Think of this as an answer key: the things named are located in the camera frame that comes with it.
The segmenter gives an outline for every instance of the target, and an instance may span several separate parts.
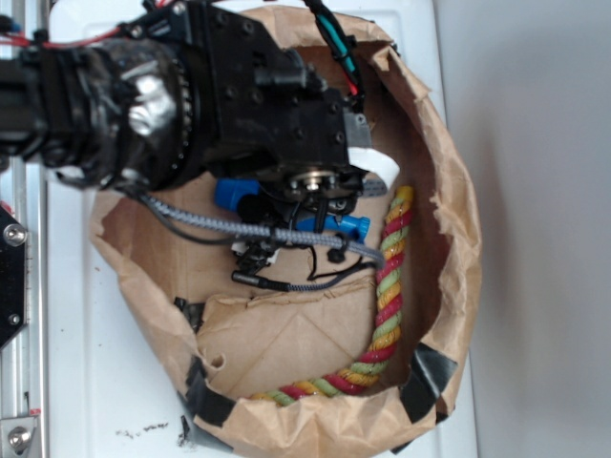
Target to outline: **red wire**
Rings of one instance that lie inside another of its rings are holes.
[[[45,48],[49,48],[49,49],[62,49],[62,48],[73,48],[73,47],[78,47],[78,46],[88,46],[88,45],[93,45],[93,43],[98,43],[102,40],[105,40],[106,38],[110,38],[111,36],[115,35],[116,33],[118,33],[120,31],[119,27],[115,27],[114,29],[112,29],[111,31],[107,31],[105,33],[102,33],[101,35],[95,36],[93,38],[87,38],[85,40],[80,40],[80,41],[73,41],[72,43],[51,43],[51,42],[47,42],[45,43]]]
[[[24,47],[24,46],[30,45],[30,40],[28,40],[22,33],[20,34],[0,33],[0,43],[2,43],[3,45],[9,45],[9,46]]]
[[[29,42],[18,41],[18,40],[0,40],[0,46],[16,46],[18,48],[25,48],[30,45]]]
[[[344,70],[344,76],[346,77],[346,81],[348,82],[348,87],[350,88],[350,93],[352,95],[357,95],[359,93],[359,88],[352,82],[346,70]]]

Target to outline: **metal frame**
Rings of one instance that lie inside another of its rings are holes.
[[[47,23],[49,2],[43,0],[0,0],[0,11],[22,25],[27,34]],[[0,56],[11,57],[8,48]],[[26,243],[25,324],[0,352],[0,430],[2,457],[9,441],[7,422],[33,427],[28,453],[21,456],[48,457],[48,377],[46,297],[47,198],[44,173],[37,165],[12,160],[0,176],[0,199],[8,203],[28,231]]]

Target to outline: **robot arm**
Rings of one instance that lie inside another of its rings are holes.
[[[114,189],[152,211],[148,192],[206,171],[254,179],[322,228],[327,214],[351,213],[389,182],[368,185],[354,159],[371,140],[349,40],[320,0],[306,3],[350,96],[279,49],[262,24],[212,1],[145,2],[139,19],[72,45],[43,31],[31,42],[0,21],[0,43],[22,47],[0,60],[0,157],[38,156],[66,184]]]

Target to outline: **metal screw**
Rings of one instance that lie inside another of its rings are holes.
[[[214,18],[214,22],[216,22],[219,27],[225,27],[229,23],[229,18],[227,18],[224,12],[218,12]]]
[[[257,105],[261,105],[263,103],[263,94],[258,89],[253,89],[250,91],[250,100]]]
[[[318,191],[319,189],[321,189],[320,184],[318,184],[315,181],[310,181],[309,183],[305,184],[306,189],[310,192],[313,193],[315,191]]]
[[[140,38],[142,36],[142,27],[141,26],[133,27],[132,30],[130,31],[130,34],[134,38]]]
[[[225,98],[227,100],[234,100],[238,96],[238,90],[233,86],[227,86],[225,88]]]
[[[184,3],[182,2],[178,2],[177,4],[174,5],[174,7],[172,7],[172,12],[176,15],[176,16],[180,16],[181,14],[183,14],[186,11],[186,6],[184,5]]]
[[[244,35],[252,35],[255,32],[255,25],[249,21],[245,20],[242,22],[242,33]]]
[[[9,445],[17,453],[28,448],[31,440],[32,435],[24,427],[16,427],[9,433]]]
[[[333,139],[335,140],[335,143],[341,145],[344,143],[344,141],[346,141],[346,136],[343,132],[338,132],[337,134],[335,134],[335,137]]]
[[[12,324],[13,326],[17,326],[18,324],[21,323],[21,317],[17,314],[12,314],[9,316],[9,323]]]
[[[4,229],[4,241],[10,246],[20,246],[26,242],[28,233],[21,224],[9,224]]]

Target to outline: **twisted multicolor rope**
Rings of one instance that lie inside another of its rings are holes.
[[[389,364],[389,358],[397,348],[401,336],[399,327],[403,317],[401,306],[401,265],[405,257],[405,238],[411,220],[413,189],[402,186],[390,204],[386,216],[381,251],[387,260],[386,266],[376,273],[378,283],[375,330],[368,351],[350,368],[341,369],[318,379],[295,382],[293,385],[257,393],[253,400],[267,400],[278,406],[288,406],[305,396],[333,397],[342,394],[356,395],[374,385]]]

